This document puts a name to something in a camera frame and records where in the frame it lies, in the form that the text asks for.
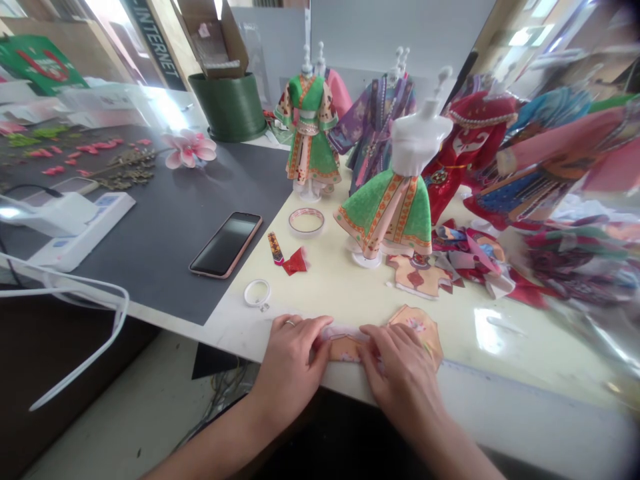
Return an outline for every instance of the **green bag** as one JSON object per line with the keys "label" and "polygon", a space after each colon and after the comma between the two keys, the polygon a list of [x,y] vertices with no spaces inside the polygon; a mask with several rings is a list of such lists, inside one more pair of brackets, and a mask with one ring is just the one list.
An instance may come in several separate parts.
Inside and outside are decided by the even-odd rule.
{"label": "green bag", "polygon": [[12,76],[30,80],[38,95],[54,97],[69,88],[89,88],[78,70],[46,37],[5,36],[0,39],[0,64]]}

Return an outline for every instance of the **green cylinder container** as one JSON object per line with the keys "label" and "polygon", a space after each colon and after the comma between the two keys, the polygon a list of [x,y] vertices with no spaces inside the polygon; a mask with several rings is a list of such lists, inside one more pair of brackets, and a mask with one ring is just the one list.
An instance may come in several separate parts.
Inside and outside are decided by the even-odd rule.
{"label": "green cylinder container", "polygon": [[213,140],[238,143],[260,137],[267,130],[255,77],[206,79],[190,75],[189,84],[209,122]]}

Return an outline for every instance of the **red dress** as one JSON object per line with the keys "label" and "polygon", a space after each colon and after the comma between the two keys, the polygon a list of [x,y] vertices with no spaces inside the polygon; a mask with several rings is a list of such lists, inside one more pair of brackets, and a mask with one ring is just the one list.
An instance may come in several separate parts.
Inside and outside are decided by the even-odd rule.
{"label": "red dress", "polygon": [[504,140],[508,126],[518,118],[514,97],[504,94],[485,100],[488,94],[477,92],[451,104],[447,116],[454,122],[453,130],[422,172],[429,192],[432,225],[438,222],[468,168],[476,170],[487,166]]}

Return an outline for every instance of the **pink phone case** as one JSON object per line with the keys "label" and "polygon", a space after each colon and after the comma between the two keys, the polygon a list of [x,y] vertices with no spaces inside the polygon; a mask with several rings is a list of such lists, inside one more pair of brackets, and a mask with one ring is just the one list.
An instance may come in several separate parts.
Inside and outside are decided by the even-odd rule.
{"label": "pink phone case", "polygon": [[260,215],[257,215],[257,217],[259,218],[258,222],[256,222],[255,227],[253,228],[253,230],[251,231],[251,233],[249,234],[249,236],[247,237],[247,241],[245,242],[245,244],[242,246],[242,249],[240,250],[240,252],[238,252],[238,255],[236,255],[235,259],[233,260],[233,263],[231,264],[231,266],[229,267],[229,270],[227,270],[227,272],[224,275],[212,275],[210,273],[204,273],[201,271],[197,271],[197,270],[193,270],[191,268],[191,265],[193,264],[193,262],[195,261],[196,258],[198,258],[200,256],[200,254],[203,252],[203,250],[205,248],[207,248],[207,245],[209,244],[209,242],[212,240],[213,237],[215,237],[218,232],[220,231],[220,229],[224,226],[224,224],[226,222],[229,221],[229,219],[231,218],[231,216],[233,215],[233,213],[228,216],[228,218],[222,222],[222,225],[220,225],[220,228],[218,228],[218,230],[216,230],[216,232],[213,234],[213,236],[209,239],[208,242],[205,243],[205,246],[202,247],[202,250],[200,250],[200,252],[198,252],[198,254],[195,256],[195,258],[191,261],[191,263],[189,264],[189,271],[192,273],[196,273],[198,275],[204,275],[206,277],[211,277],[211,278],[218,278],[218,279],[222,279],[224,280],[225,278],[229,278],[230,274],[233,273],[233,269],[235,268],[235,266],[238,264],[238,262],[240,261],[240,258],[242,257],[242,255],[244,254],[245,250],[247,249],[247,247],[249,246],[253,236],[255,235],[255,233],[258,231],[258,228],[260,228],[260,225],[262,225],[262,217]]}

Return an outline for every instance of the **white charger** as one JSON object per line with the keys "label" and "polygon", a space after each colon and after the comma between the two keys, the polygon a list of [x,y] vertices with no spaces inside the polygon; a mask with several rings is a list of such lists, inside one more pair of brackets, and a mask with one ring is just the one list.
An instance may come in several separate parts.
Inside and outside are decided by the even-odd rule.
{"label": "white charger", "polygon": [[87,228],[87,223],[97,214],[99,207],[76,192],[64,193],[42,207],[35,208],[23,202],[2,197],[17,208],[3,209],[0,219],[6,223],[26,225],[50,237],[75,236]]}

